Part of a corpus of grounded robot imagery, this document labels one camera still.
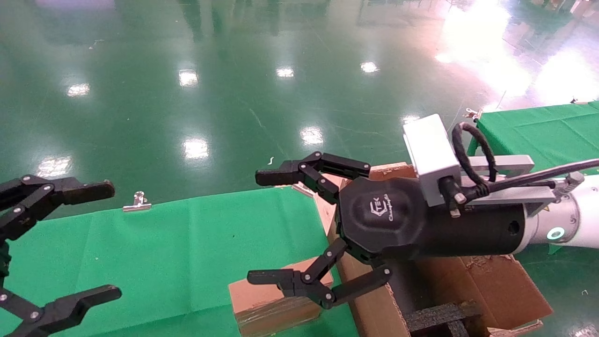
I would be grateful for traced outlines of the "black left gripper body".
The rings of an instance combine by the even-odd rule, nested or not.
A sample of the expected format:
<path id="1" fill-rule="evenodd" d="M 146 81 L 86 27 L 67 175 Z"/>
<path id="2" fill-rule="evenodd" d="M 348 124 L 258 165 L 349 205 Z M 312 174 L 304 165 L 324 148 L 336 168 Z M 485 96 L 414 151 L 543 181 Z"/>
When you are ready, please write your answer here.
<path id="1" fill-rule="evenodd" d="M 0 245 L 0 279 L 2 281 L 9 275 L 10 262 L 11 255 L 9 254 L 9 244 L 6 241 L 2 241 Z"/>

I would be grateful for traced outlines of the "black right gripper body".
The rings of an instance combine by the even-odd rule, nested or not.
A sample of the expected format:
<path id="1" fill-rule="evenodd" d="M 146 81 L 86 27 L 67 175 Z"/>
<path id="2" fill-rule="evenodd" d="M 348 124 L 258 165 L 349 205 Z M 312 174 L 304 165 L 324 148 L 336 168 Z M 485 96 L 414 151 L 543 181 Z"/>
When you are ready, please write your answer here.
<path id="1" fill-rule="evenodd" d="M 430 207 L 414 178 L 359 177 L 340 190 L 336 221 L 349 253 L 369 263 L 509 255 L 522 243 L 526 213 L 522 205 L 474 205 L 454 218 L 444 204 Z"/>

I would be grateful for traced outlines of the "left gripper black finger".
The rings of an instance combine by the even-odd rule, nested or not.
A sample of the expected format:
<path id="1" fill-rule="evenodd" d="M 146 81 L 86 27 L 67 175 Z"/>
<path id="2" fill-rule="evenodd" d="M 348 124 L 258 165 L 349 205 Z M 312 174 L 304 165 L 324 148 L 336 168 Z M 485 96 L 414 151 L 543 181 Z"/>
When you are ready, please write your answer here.
<path id="1" fill-rule="evenodd" d="M 21 324 L 7 337 L 49 337 L 80 325 L 92 307 L 118 300 L 122 296 L 117 286 L 104 285 L 60 297 L 38 307 L 7 289 L 2 288 L 0 294 L 2 309 L 22 319 Z"/>
<path id="2" fill-rule="evenodd" d="M 45 179 L 25 175 L 0 186 L 0 238 L 16 241 L 61 205 L 114 197 L 111 181 L 81 183 L 75 177 Z"/>

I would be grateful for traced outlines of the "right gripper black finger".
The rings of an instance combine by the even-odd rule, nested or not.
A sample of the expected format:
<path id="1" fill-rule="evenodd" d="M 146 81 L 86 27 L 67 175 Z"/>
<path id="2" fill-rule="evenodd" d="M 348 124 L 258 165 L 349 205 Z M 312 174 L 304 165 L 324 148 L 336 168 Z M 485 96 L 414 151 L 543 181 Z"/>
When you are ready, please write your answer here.
<path id="1" fill-rule="evenodd" d="M 339 188 L 323 174 L 352 181 L 369 177 L 370 164 L 325 152 L 313 152 L 302 160 L 287 160 L 274 170 L 257 170 L 255 179 L 260 186 L 293 185 L 301 182 L 331 205 L 339 200 Z"/>
<path id="2" fill-rule="evenodd" d="M 386 265 L 374 268 L 349 282 L 333 288 L 322 278 L 348 250 L 347 242 L 337 238 L 306 271 L 295 269 L 252 270 L 247 280 L 252 285 L 276 285 L 285 297 L 307 297 L 323 309 L 331 309 L 384 286 L 392 277 Z"/>

